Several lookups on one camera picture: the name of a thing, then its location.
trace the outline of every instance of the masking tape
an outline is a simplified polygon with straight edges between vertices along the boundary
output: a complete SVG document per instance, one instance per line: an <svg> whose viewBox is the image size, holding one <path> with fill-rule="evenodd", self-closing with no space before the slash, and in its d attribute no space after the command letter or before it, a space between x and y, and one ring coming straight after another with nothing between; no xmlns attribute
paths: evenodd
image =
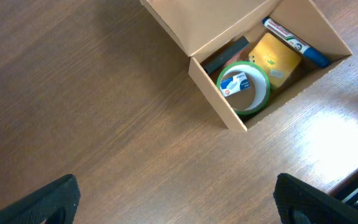
<svg viewBox="0 0 358 224"><path fill-rule="evenodd" d="M245 72L247 78L255 86L255 98L251 105L245 110L234 109L238 115L247 115L262 109L270 96L270 83L266 73L256 64L251 62L235 62L227 66L219 75L216 87L221 91L222 79L229 74Z"/></svg>

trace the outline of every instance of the marker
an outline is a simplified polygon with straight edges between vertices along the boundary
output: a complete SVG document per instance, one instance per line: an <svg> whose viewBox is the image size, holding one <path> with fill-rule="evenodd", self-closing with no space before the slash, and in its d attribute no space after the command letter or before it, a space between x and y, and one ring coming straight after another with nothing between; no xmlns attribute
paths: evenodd
<svg viewBox="0 0 358 224"><path fill-rule="evenodd" d="M286 28L276 23L273 19L266 17L262 22L265 27L281 37L281 39L285 40L285 42L291 45L295 50L301 52L306 58L310 59L319 67L325 68L331 63L322 53L309 46L299 37L295 36Z"/></svg>

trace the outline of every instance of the box flap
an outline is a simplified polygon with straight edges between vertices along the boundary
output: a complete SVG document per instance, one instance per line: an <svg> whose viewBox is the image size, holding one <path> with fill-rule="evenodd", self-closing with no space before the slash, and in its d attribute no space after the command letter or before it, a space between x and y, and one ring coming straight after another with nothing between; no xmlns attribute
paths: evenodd
<svg viewBox="0 0 358 224"><path fill-rule="evenodd" d="M141 0L192 56L267 0Z"/></svg>

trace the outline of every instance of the wooden floor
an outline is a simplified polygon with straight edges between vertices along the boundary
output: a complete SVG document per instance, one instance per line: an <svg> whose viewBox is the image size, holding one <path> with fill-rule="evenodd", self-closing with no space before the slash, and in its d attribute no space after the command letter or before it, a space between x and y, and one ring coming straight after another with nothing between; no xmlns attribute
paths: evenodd
<svg viewBox="0 0 358 224"><path fill-rule="evenodd" d="M358 1L317 6L354 56L236 133L138 0L0 0L0 209L68 173L75 223L280 223L288 172L358 168Z"/></svg>

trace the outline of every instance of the brown wooden surface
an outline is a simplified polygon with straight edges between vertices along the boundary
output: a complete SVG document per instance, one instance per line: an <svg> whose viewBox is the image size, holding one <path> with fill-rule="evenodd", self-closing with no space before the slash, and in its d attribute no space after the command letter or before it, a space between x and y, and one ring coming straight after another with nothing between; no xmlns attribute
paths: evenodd
<svg viewBox="0 0 358 224"><path fill-rule="evenodd" d="M0 209L75 174L75 223L279 223L288 172L358 168L358 1L316 1L354 56L248 133L224 129L138 0L0 0Z"/></svg>

